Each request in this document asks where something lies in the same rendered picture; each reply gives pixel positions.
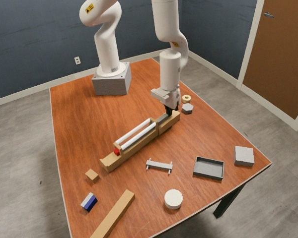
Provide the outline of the long tan wooden bar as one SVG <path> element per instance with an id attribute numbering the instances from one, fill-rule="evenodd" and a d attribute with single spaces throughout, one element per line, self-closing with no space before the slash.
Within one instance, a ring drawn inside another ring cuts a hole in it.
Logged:
<path id="1" fill-rule="evenodd" d="M 107 238 L 135 198 L 135 194 L 126 189 L 90 238 Z"/>

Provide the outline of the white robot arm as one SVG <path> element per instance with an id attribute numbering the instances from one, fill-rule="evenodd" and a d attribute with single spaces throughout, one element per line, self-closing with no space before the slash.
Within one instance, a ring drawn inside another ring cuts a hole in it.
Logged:
<path id="1" fill-rule="evenodd" d="M 166 104 L 168 94 L 180 87 L 180 73 L 188 64 L 188 43 L 179 31 L 178 0 L 151 1 L 156 36 L 162 42 L 170 42 L 172 50 L 160 53 L 160 87 L 152 89 L 150 95 Z M 79 16 L 86 26 L 103 23 L 94 36 L 101 65 L 97 75 L 110 78 L 122 74 L 126 66 L 119 63 L 115 39 L 115 29 L 121 17 L 118 0 L 87 0 L 80 8 Z"/>

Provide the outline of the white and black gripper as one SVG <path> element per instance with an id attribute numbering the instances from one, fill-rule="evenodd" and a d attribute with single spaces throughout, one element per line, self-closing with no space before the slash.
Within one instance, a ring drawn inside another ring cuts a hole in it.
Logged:
<path id="1" fill-rule="evenodd" d="M 168 117 L 172 115 L 172 111 L 178 111 L 178 106 L 181 104 L 181 95 L 180 95 L 180 89 L 176 88 L 171 93 L 168 94 L 169 96 L 169 102 L 166 104 L 160 101 L 164 104 L 166 109 L 166 114 L 168 114 Z"/>

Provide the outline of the beige roll of masking tape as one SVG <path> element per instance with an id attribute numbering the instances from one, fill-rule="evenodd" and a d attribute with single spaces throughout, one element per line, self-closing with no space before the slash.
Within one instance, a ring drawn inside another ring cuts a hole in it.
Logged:
<path id="1" fill-rule="evenodd" d="M 184 95 L 182 97 L 182 102 L 185 103 L 185 104 L 190 103 L 191 102 L 191 97 L 188 96 L 188 95 Z"/>

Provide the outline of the small red cube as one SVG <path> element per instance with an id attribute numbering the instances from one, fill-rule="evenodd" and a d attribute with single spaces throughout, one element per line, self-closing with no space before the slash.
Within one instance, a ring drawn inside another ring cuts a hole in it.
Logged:
<path id="1" fill-rule="evenodd" d="M 120 155 L 120 152 L 119 152 L 119 149 L 118 149 L 118 148 L 115 148 L 113 151 L 114 151 L 114 154 L 115 154 L 115 155 L 117 155 L 117 156 Z"/>

